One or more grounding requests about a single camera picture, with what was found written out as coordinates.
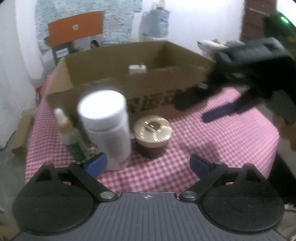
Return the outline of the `white water dispenser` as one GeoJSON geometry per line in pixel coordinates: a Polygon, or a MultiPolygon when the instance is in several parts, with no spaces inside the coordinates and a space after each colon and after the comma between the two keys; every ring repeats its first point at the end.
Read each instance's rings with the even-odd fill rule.
{"type": "Polygon", "coordinates": [[[159,41],[169,41],[170,39],[165,37],[165,38],[158,38],[158,37],[151,37],[148,35],[142,35],[142,40],[144,42],[159,42],[159,41]]]}

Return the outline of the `gold lidded dark jar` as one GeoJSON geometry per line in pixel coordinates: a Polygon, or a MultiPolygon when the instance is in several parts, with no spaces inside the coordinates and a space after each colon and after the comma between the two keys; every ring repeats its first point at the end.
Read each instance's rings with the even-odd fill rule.
{"type": "Polygon", "coordinates": [[[158,115],[138,119],[133,126],[135,150],[144,158],[163,156],[173,133],[170,122],[158,115]]]}

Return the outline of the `small cardboard box on floor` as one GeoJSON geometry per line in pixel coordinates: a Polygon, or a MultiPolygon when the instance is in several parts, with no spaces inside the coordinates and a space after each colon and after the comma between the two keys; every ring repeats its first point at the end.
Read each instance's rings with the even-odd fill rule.
{"type": "Polygon", "coordinates": [[[34,117],[32,114],[27,114],[25,116],[22,116],[18,127],[13,134],[13,141],[12,141],[12,147],[11,152],[15,156],[26,156],[27,154],[27,145],[28,145],[28,139],[30,137],[31,128],[34,123],[34,117]]]}

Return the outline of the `brown cardboard box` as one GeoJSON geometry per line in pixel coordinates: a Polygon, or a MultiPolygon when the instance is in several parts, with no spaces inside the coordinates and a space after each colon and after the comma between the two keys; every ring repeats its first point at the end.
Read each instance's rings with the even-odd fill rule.
{"type": "Polygon", "coordinates": [[[76,118],[79,100],[91,92],[111,89],[127,100],[131,122],[150,114],[175,118],[177,93],[203,82],[213,62],[167,41],[134,42],[80,51],[63,57],[47,87],[51,109],[76,118]],[[129,75],[128,66],[144,64],[146,73],[129,75]]]}

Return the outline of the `green dropper bottle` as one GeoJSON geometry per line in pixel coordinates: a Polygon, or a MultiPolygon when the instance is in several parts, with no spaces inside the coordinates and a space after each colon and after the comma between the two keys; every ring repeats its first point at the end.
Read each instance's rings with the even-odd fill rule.
{"type": "Polygon", "coordinates": [[[54,109],[54,116],[60,132],[62,143],[76,162],[87,160],[90,155],[81,132],[75,128],[71,119],[60,108],[54,109]]]}

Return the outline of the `white power adapter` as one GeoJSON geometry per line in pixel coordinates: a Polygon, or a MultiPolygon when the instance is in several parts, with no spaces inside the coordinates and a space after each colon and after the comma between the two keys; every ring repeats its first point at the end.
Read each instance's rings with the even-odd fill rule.
{"type": "Polygon", "coordinates": [[[147,67],[144,64],[128,66],[129,75],[146,73],[147,67]]]}

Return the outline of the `grey white blanket pile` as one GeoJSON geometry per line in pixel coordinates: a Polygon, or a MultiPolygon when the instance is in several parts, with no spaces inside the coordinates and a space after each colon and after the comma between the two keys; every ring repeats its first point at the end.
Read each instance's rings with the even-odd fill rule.
{"type": "Polygon", "coordinates": [[[220,42],[217,39],[215,39],[215,40],[202,40],[197,42],[197,46],[202,51],[202,54],[209,59],[213,59],[216,52],[219,52],[223,49],[227,49],[230,47],[241,46],[241,45],[244,45],[244,43],[239,40],[230,40],[226,42],[220,42]]]}

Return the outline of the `orange Philips product box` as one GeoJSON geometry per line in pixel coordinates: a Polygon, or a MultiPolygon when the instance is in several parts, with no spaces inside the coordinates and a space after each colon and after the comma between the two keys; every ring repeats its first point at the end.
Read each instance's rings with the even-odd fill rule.
{"type": "Polygon", "coordinates": [[[103,34],[103,14],[102,11],[93,11],[48,24],[49,35],[44,40],[52,48],[56,64],[77,49],[74,45],[76,40],[103,34]]]}

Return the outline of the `white lidded plastic bottle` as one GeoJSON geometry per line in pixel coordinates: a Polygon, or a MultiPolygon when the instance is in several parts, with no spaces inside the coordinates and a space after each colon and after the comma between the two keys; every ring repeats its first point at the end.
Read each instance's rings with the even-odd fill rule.
{"type": "Polygon", "coordinates": [[[77,113],[88,138],[107,155],[107,169],[122,170],[130,163],[132,144],[125,97],[114,90],[84,96],[77,113]]]}

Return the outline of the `white curtain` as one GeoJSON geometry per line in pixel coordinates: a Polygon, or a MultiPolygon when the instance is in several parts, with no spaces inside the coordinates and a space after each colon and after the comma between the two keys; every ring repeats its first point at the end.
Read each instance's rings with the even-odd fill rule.
{"type": "Polygon", "coordinates": [[[47,75],[37,42],[37,1],[1,1],[1,148],[47,75]]]}

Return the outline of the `brown wooden door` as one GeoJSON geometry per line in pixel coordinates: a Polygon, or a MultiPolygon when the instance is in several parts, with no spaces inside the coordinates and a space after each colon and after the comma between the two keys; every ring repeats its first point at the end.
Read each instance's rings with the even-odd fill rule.
{"type": "Polygon", "coordinates": [[[276,11],[277,1],[246,0],[242,19],[241,41],[264,37],[263,18],[276,11]]]}

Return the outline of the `blue water jug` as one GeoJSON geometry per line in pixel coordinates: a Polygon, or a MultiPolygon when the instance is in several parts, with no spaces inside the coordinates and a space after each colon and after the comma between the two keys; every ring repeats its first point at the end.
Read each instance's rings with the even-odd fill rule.
{"type": "Polygon", "coordinates": [[[167,10],[150,10],[148,35],[155,38],[165,38],[169,33],[169,18],[170,12],[167,10]]]}

